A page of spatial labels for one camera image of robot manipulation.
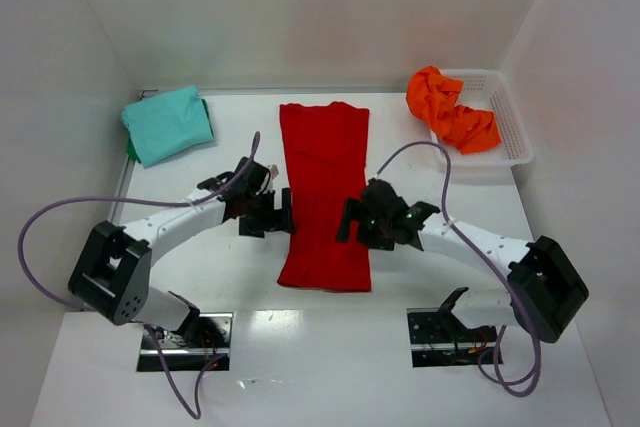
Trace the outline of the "red t shirt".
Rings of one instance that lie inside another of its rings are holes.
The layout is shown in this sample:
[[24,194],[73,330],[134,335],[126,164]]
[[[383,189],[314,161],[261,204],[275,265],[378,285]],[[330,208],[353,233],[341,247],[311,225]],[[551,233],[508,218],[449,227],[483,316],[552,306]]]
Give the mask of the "red t shirt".
[[336,241],[345,201],[365,186],[370,111],[344,102],[283,104],[279,121],[295,233],[277,283],[338,293],[371,290],[368,249]]

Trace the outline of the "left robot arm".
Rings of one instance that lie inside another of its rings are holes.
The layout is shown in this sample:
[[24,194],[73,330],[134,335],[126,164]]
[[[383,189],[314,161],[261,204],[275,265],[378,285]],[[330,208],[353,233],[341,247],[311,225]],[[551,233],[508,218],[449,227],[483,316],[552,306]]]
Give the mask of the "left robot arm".
[[151,285],[151,269],[186,241],[230,219],[242,236],[295,231],[292,192],[276,192],[275,167],[242,158],[235,171],[200,182],[175,207],[119,226],[91,230],[68,281],[69,291],[113,325],[147,324],[195,341],[209,325],[186,298]]

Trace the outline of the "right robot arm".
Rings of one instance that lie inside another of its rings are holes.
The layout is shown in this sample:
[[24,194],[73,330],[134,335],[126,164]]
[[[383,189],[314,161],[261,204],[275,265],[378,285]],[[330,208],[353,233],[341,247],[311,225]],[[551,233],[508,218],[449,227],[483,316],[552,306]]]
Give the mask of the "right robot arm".
[[344,203],[336,239],[345,243],[351,236],[369,249],[408,245],[494,275],[497,288],[461,286],[443,301],[439,311],[455,327],[520,326],[541,342],[555,343],[590,295],[554,239],[509,238],[448,217],[426,202],[408,205],[377,178]]

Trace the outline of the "folded turquoise t shirt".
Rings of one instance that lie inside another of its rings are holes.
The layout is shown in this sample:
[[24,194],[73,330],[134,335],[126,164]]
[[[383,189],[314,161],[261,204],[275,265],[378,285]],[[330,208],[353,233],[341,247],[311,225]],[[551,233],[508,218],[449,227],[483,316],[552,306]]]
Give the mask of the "folded turquoise t shirt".
[[121,121],[127,154],[144,168],[214,139],[208,107],[194,85],[129,104]]

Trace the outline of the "orange t shirt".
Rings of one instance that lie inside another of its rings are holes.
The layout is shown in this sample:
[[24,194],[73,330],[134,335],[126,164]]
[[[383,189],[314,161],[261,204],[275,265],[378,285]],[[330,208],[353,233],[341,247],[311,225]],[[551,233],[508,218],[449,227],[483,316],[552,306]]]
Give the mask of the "orange t shirt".
[[410,113],[423,121],[437,138],[463,155],[493,149],[501,143],[494,114],[459,104],[463,82],[428,66],[409,80],[406,103]]

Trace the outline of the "white perforated plastic basket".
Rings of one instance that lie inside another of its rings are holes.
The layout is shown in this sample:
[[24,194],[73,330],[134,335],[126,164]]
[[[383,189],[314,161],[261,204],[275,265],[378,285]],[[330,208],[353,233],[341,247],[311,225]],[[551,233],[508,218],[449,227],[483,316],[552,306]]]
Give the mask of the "white perforated plastic basket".
[[454,167],[511,168],[528,164],[534,159],[534,149],[518,102],[502,73],[484,69],[442,69],[441,72],[446,77],[463,82],[459,104],[494,114],[501,138],[501,143],[493,149],[463,155],[429,131],[431,140],[437,141],[448,151]]

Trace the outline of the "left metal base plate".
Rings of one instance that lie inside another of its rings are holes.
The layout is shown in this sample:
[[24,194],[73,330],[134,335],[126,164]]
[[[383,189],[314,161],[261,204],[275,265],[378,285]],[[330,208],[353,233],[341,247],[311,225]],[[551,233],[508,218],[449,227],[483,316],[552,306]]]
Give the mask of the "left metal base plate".
[[154,334],[171,372],[197,372],[216,359],[211,371],[228,371],[231,357],[231,312],[201,315],[204,328],[189,341],[179,335],[154,327]]

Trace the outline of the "metal base plate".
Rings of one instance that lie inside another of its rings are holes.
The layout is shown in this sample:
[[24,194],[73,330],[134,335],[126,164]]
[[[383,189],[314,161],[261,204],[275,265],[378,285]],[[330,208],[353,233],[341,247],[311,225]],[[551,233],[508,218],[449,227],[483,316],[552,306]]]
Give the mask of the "metal base plate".
[[409,309],[407,325],[414,368],[492,362],[498,334],[494,326],[469,329],[451,314],[436,309]]
[[179,335],[154,327],[154,334],[171,372],[197,372],[216,359],[211,371],[228,371],[231,357],[231,312],[201,315],[204,328],[189,341]]

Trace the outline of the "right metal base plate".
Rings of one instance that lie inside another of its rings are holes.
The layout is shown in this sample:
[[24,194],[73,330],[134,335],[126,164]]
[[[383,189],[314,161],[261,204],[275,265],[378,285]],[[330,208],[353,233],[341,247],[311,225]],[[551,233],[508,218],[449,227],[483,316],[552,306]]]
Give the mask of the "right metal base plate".
[[498,334],[494,326],[469,329],[451,314],[436,309],[409,309],[407,325],[414,368],[492,362]]

